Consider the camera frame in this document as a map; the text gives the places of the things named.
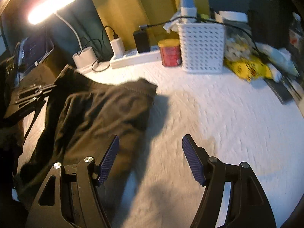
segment red can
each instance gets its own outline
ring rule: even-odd
[[[164,39],[158,42],[161,61],[165,67],[176,67],[181,64],[181,47],[178,39]]]

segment white bedsheet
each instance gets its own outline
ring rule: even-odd
[[[298,204],[304,193],[304,119],[294,102],[281,105],[264,81],[250,84],[226,69],[219,75],[187,74],[180,68],[165,68],[161,62],[110,68],[86,76],[105,84],[145,78],[158,85],[145,150],[121,205],[126,217],[117,217],[114,227],[190,226],[204,188],[194,180],[182,151],[181,140],[188,133],[210,156],[224,163],[250,164],[278,227]],[[35,125],[40,131],[43,116],[44,112]],[[20,165],[29,157],[23,156]],[[134,181],[141,182],[138,188]],[[217,226],[224,224],[229,191],[227,183]]]

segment desk lamp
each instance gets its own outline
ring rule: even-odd
[[[77,68],[83,68],[89,64],[95,63],[97,61],[97,57],[92,47],[87,47],[85,49],[82,48],[80,38],[75,29],[57,13],[58,10],[73,1],[75,0],[46,0],[33,8],[28,16],[28,20],[30,23],[36,25],[47,19],[50,15],[55,14],[66,25],[68,25],[68,27],[74,32],[80,47],[80,51],[73,55],[74,62]]]

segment curtain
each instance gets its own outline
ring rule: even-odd
[[[113,27],[122,38],[126,49],[133,49],[133,32],[143,24],[166,21],[177,11],[179,0],[92,0],[104,25]],[[199,13],[209,14],[208,0],[195,0]],[[167,34],[159,26],[148,29],[151,45],[166,38],[177,38],[176,33]],[[107,31],[110,40],[111,30]]]

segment white basket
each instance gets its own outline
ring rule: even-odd
[[[191,73],[221,73],[225,47],[224,25],[177,24],[182,69]]]

